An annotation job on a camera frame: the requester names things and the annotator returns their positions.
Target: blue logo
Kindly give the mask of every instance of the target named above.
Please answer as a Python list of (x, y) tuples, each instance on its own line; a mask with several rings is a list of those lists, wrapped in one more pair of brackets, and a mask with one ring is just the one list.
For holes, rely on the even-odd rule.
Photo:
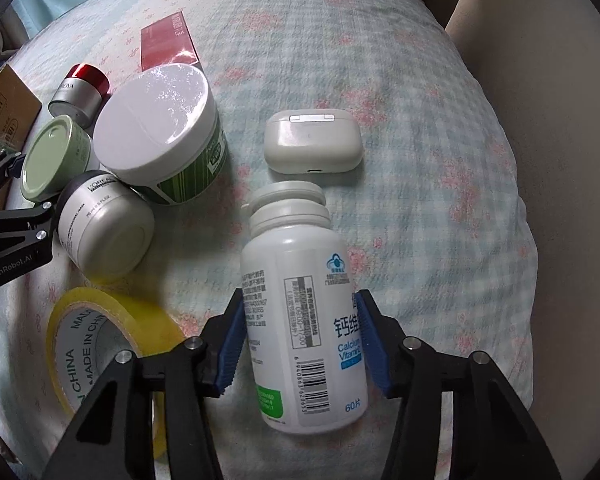
[(334, 254), (331, 260), (327, 262), (327, 269), (331, 272), (344, 272), (344, 260), (337, 254)]

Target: red cap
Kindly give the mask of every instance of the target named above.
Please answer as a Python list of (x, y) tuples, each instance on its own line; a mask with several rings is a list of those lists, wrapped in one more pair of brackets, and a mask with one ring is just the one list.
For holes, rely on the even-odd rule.
[(85, 63), (74, 65), (71, 67), (71, 70), (69, 70), (69, 73), (65, 76), (65, 79), (67, 77), (76, 77), (86, 81), (103, 97), (109, 91), (109, 80), (107, 79), (107, 76), (105, 76), (94, 66), (87, 65)]

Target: white earbuds case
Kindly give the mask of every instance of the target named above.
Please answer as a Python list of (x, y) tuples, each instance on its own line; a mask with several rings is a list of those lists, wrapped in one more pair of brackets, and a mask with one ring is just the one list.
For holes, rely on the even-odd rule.
[(360, 127), (345, 110), (285, 110), (264, 131), (264, 159), (285, 174), (342, 173), (362, 160)]

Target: calcium vitamin d bottle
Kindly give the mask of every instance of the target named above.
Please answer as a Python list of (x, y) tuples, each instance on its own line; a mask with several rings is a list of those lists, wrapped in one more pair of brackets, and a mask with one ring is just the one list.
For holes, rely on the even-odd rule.
[(331, 230), (319, 186), (278, 182), (246, 208), (253, 238), (240, 270), (264, 421), (322, 433), (366, 410), (365, 361), (347, 245)]

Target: yellow tape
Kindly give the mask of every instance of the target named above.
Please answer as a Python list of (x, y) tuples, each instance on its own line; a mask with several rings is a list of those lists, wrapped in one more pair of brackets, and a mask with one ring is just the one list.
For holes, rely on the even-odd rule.
[[(167, 352), (184, 336), (158, 306), (107, 294), (96, 288), (74, 288), (54, 306), (46, 329), (46, 364), (64, 409), (75, 413), (98, 375), (119, 350), (138, 356)], [(154, 457), (166, 450), (164, 399), (155, 396)]]

